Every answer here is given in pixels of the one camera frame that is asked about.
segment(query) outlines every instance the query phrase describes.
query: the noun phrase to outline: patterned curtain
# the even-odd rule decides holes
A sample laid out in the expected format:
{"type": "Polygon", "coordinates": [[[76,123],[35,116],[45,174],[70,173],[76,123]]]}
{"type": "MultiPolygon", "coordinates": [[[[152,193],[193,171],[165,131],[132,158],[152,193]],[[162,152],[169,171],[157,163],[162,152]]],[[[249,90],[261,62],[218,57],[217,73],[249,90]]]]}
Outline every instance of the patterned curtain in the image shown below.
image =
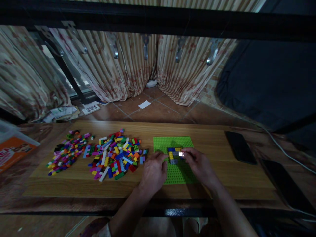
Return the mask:
{"type": "MultiPolygon", "coordinates": [[[[266,0],[164,0],[164,7],[196,8],[226,11],[259,11],[266,0]]],[[[179,63],[175,62],[178,38],[160,35],[158,46],[158,83],[159,88],[175,103],[189,106],[199,96],[215,70],[229,52],[235,39],[223,39],[212,65],[207,66],[212,45],[211,38],[188,37],[183,46],[179,63]]]]}
{"type": "MultiPolygon", "coordinates": [[[[165,7],[185,7],[230,11],[259,11],[266,0],[104,0],[100,2],[141,4],[165,7]]],[[[223,39],[211,66],[211,38],[188,37],[179,63],[175,62],[177,36],[151,35],[148,60],[144,60],[140,34],[113,33],[116,37],[118,59],[111,52],[111,40],[106,32],[81,31],[80,40],[88,49],[80,54],[71,41],[68,30],[51,29],[77,69],[86,76],[96,94],[104,101],[126,100],[139,95],[149,79],[157,79],[159,88],[174,102],[189,106],[201,93],[215,70],[232,48],[235,39],[223,39]]]]}
{"type": "Polygon", "coordinates": [[[144,60],[143,41],[136,33],[111,33],[116,38],[118,59],[114,59],[109,34],[104,31],[78,30],[87,54],[79,53],[64,29],[50,29],[97,96],[103,101],[126,100],[139,95],[153,75],[156,64],[157,36],[152,35],[148,45],[148,60],[144,60]]]}
{"type": "Polygon", "coordinates": [[[71,105],[57,73],[24,27],[0,26],[0,107],[33,122],[71,105]]]}

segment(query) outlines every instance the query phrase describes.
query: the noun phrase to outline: orange box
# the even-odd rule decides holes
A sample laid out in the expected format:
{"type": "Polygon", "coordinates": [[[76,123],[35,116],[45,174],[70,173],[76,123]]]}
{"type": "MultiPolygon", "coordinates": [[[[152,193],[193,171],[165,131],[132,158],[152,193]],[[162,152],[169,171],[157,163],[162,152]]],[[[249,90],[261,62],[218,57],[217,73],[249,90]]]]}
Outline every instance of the orange box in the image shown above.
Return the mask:
{"type": "Polygon", "coordinates": [[[28,153],[36,148],[17,137],[11,137],[0,144],[0,173],[5,171],[11,165],[21,160],[28,153]]]}

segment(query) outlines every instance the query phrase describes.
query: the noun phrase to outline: box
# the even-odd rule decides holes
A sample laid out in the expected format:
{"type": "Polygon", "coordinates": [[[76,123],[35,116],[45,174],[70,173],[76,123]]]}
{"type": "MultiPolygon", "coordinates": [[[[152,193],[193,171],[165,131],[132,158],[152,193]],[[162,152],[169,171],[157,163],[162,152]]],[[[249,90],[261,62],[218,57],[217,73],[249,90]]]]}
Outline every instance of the box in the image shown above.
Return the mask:
{"type": "Polygon", "coordinates": [[[40,143],[0,120],[0,173],[33,151],[40,143]]]}

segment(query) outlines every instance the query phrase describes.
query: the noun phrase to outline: pile of papers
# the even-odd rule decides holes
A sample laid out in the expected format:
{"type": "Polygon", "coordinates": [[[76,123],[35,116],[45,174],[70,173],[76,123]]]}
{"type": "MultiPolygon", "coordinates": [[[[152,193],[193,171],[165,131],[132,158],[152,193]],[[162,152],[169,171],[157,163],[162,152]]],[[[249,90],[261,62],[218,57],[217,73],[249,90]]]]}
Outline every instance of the pile of papers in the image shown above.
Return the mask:
{"type": "Polygon", "coordinates": [[[80,111],[77,106],[59,107],[51,109],[42,122],[52,123],[56,120],[69,121],[78,118],[78,114],[80,114],[80,111]]]}

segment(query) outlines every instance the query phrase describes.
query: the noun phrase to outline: white cable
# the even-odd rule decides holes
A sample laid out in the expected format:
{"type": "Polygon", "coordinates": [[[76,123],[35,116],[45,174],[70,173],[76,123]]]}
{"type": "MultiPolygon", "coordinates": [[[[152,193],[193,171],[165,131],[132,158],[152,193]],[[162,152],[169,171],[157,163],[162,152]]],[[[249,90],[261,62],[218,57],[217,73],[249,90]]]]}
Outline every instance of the white cable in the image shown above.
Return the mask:
{"type": "Polygon", "coordinates": [[[277,141],[274,139],[274,137],[272,136],[272,134],[266,130],[264,127],[260,127],[260,128],[263,128],[269,135],[270,137],[272,138],[272,140],[274,141],[274,143],[281,149],[281,151],[288,157],[290,158],[291,160],[295,161],[296,163],[299,163],[301,166],[303,166],[304,168],[308,169],[309,171],[311,171],[312,173],[316,174],[316,172],[310,168],[308,168],[306,165],[302,164],[301,162],[299,162],[298,160],[294,159],[293,157],[289,156],[284,150],[283,148],[279,145],[279,143],[277,143],[277,141]]]}

